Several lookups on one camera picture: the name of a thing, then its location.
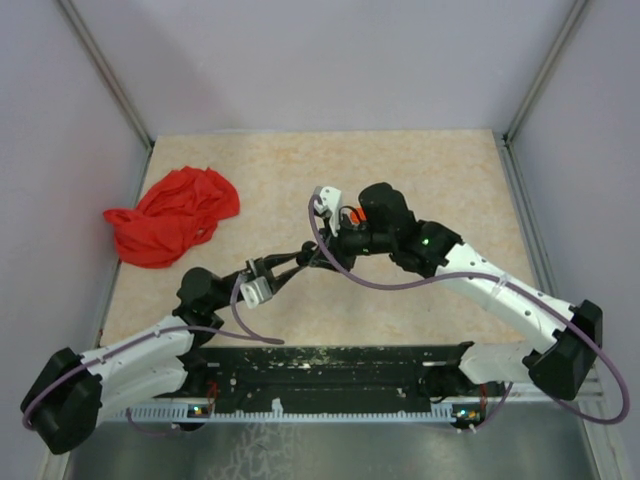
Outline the orange round case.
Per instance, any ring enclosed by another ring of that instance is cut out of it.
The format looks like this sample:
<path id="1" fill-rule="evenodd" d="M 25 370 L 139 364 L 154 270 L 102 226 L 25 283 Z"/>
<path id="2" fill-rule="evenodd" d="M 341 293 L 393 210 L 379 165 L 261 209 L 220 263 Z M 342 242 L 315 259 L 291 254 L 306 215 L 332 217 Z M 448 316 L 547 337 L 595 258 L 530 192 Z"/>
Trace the orange round case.
<path id="1" fill-rule="evenodd" d="M 364 223 L 366 221 L 366 215 L 365 215 L 364 210 L 362 208 L 355 208 L 355 207 L 347 206 L 347 210 L 349 211 L 350 221 L 353 224 L 359 225 L 359 224 L 362 224 L 362 223 Z"/>

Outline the black round case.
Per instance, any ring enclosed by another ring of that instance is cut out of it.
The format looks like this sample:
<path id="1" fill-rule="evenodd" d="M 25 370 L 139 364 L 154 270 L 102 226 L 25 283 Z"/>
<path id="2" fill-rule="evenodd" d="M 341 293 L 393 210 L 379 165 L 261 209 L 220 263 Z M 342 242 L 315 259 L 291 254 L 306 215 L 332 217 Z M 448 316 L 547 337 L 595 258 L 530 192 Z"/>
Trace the black round case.
<path id="1" fill-rule="evenodd" d="M 321 250 L 315 242 L 307 241 L 301 246 L 300 252 L 296 255 L 296 263 L 301 267 L 312 266 L 320 253 Z"/>

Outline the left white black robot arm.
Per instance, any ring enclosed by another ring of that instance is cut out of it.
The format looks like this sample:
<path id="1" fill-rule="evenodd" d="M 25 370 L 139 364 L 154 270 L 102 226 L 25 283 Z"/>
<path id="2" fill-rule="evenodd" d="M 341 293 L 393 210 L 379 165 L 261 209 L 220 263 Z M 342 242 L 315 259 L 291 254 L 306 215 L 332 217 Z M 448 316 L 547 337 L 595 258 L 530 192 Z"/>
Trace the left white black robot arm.
<path id="1" fill-rule="evenodd" d="M 20 405 L 23 426 L 59 455 L 140 402 L 177 391 L 201 394 L 208 373 L 198 349 L 216 336 L 232 335 L 223 330 L 218 310 L 234 300 L 254 307 L 270 299 L 308 263 L 297 252 L 249 260 L 224 277 L 189 269 L 177 291 L 178 306 L 152 327 L 105 347 L 53 354 Z"/>

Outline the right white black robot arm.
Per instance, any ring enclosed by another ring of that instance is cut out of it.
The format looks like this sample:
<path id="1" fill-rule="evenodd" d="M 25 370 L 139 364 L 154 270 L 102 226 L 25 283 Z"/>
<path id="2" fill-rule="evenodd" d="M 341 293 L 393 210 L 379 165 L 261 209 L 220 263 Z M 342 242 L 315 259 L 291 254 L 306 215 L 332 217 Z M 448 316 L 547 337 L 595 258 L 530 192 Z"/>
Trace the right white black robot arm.
<path id="1" fill-rule="evenodd" d="M 574 399 L 603 340 L 603 312 L 595 303 L 578 305 L 539 291 L 489 262 L 441 223 L 419 220 L 404 196 L 381 182 L 365 188 L 358 223 L 342 221 L 340 190 L 314 190 L 311 207 L 329 235 L 323 245 L 337 266 L 350 270 L 356 257 L 385 254 L 398 267 L 467 296 L 518 331 L 511 344 L 472 344 L 446 372 L 448 387 L 470 395 L 489 382 L 531 382 L 559 400 Z"/>

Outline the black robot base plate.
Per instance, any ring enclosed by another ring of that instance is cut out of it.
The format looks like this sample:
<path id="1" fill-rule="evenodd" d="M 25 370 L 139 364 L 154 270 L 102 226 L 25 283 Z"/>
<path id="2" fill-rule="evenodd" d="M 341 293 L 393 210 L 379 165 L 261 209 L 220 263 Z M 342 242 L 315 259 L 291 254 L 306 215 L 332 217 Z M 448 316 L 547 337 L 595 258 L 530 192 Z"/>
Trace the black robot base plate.
<path id="1" fill-rule="evenodd" d="M 267 413 L 273 400 L 287 414 L 428 413 L 504 393 L 461 372 L 469 346 L 200 348 L 185 355 L 187 380 L 172 395 L 210 399 L 223 414 Z"/>

